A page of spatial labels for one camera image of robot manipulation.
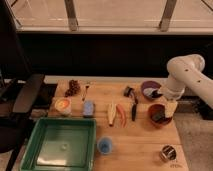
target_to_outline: brown bowl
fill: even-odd
[[[172,121],[172,117],[165,118],[165,106],[162,104],[154,104],[151,105],[148,109],[148,117],[150,122],[156,127],[156,128],[162,128],[163,126],[169,124]],[[164,117],[161,117],[158,121],[153,120],[153,116],[155,115],[155,118],[157,118],[159,115],[164,115]]]
[[[149,97],[146,94],[144,94],[144,90],[147,88],[159,89],[160,87],[161,87],[161,85],[156,81],[145,81],[141,84],[141,93],[147,100],[153,101],[153,100],[159,98],[160,96],[156,97],[156,98]]]

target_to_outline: wooden table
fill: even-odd
[[[82,94],[86,82],[79,81],[81,91],[71,97],[72,117],[82,117]],[[136,121],[131,120],[132,100],[123,96],[126,86],[133,87],[139,98]],[[64,96],[68,89],[68,81],[59,81],[52,100],[48,116],[60,117],[55,110],[55,101]],[[110,155],[100,155],[95,151],[94,171],[167,171],[188,170],[181,141],[174,121],[162,129],[155,128],[148,120],[147,109],[153,103],[166,104],[163,97],[154,102],[147,101],[140,93],[139,83],[115,83],[115,82],[90,82],[86,100],[93,100],[95,104],[94,117],[97,121],[97,140],[107,136],[112,139],[113,151]],[[107,110],[110,102],[121,104],[127,114],[125,127],[120,124],[120,118],[116,115],[114,126],[108,125]],[[159,152],[164,145],[172,145],[177,152],[177,159],[164,163],[159,157]]]

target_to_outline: black wall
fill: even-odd
[[[167,76],[175,56],[199,53],[213,75],[213,36],[19,33],[33,68],[50,75]]]

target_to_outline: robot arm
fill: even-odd
[[[201,73],[204,67],[204,59],[197,54],[172,58],[167,63],[169,76],[161,93],[168,100],[177,100],[187,86],[213,108],[213,80]]]

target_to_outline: blue block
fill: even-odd
[[[86,118],[91,118],[93,117],[94,113],[94,103],[91,100],[86,100],[84,102],[84,107],[83,107],[83,116]]]

